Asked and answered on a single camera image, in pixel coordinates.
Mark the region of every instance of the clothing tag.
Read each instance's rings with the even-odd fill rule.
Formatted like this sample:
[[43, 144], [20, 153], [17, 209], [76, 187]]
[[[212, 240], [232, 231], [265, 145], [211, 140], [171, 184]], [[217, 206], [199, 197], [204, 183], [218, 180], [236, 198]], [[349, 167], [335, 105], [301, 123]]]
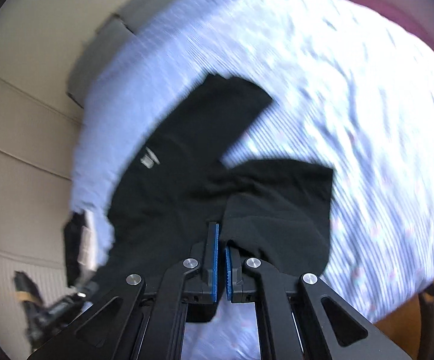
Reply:
[[148, 147], [146, 147], [146, 150], [147, 150], [147, 154], [140, 159], [140, 162], [144, 164], [148, 169], [153, 167], [154, 164], [160, 165], [160, 161], [158, 157], [155, 155], [155, 153], [152, 150], [150, 150]]

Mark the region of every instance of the pink fabric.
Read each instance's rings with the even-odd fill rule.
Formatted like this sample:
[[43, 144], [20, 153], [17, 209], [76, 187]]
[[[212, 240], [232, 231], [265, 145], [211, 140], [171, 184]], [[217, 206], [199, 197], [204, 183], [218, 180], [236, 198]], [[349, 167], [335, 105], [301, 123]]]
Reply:
[[397, 23], [407, 32], [423, 40], [434, 51], [434, 39], [413, 17], [407, 15], [395, 5], [384, 0], [350, 0], [356, 4], [373, 9], [388, 20]]

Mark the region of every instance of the bed sheet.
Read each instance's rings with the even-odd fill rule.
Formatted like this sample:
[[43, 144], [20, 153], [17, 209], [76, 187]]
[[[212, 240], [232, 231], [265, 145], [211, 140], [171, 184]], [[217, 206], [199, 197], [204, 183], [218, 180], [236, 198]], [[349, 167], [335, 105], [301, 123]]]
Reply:
[[[374, 322], [434, 278], [434, 52], [347, 0], [177, 0], [120, 49], [85, 100], [70, 208], [105, 214], [153, 128], [208, 73], [254, 81], [272, 107], [222, 158], [335, 169], [322, 279]], [[253, 305], [187, 324], [183, 359], [258, 359]]]

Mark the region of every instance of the black garment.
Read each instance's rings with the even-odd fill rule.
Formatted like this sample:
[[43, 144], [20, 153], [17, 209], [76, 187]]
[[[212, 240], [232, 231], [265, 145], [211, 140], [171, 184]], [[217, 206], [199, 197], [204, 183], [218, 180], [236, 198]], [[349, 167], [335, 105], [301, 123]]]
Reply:
[[223, 221], [224, 242], [282, 272], [323, 272], [332, 170], [294, 160], [227, 170], [217, 160], [269, 103], [254, 84], [211, 77], [158, 126], [112, 199], [115, 243], [93, 278], [96, 297], [132, 273], [161, 276], [205, 240], [209, 221]]
[[323, 273], [330, 253], [333, 171], [310, 163], [274, 160], [251, 161], [231, 174], [233, 182], [238, 180], [245, 187], [227, 200], [221, 249], [229, 243], [241, 254], [296, 277]]
[[[188, 215], [189, 194], [223, 169], [217, 159], [271, 102], [251, 82], [208, 76], [157, 127], [115, 190], [108, 212], [115, 242], [94, 277], [100, 287], [118, 273], [161, 275], [202, 240], [207, 226]], [[191, 209], [208, 212], [200, 205]]]

